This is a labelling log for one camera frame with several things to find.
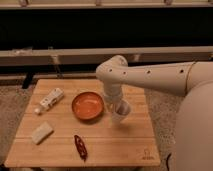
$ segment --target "bowl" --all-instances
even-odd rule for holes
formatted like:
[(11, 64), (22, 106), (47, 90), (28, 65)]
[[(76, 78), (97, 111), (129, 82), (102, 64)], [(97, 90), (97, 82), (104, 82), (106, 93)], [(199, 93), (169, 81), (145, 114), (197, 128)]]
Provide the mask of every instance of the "bowl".
[(72, 111), (81, 120), (91, 120), (102, 114), (104, 102), (95, 92), (83, 92), (72, 101)]

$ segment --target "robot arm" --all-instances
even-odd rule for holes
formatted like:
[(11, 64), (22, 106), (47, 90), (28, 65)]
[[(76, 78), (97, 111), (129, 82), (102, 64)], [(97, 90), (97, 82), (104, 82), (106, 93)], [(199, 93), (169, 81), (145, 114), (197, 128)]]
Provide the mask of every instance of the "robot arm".
[(176, 64), (128, 67), (120, 55), (112, 57), (96, 69), (96, 76), (104, 83), (105, 100), (122, 98), (122, 84), (149, 88), (185, 96), (201, 82), (213, 79), (213, 64), (186, 62)]
[(128, 67), (125, 58), (117, 55), (101, 64), (96, 75), (109, 103), (122, 99), (122, 84), (186, 95), (176, 121), (171, 169), (213, 170), (213, 63)]

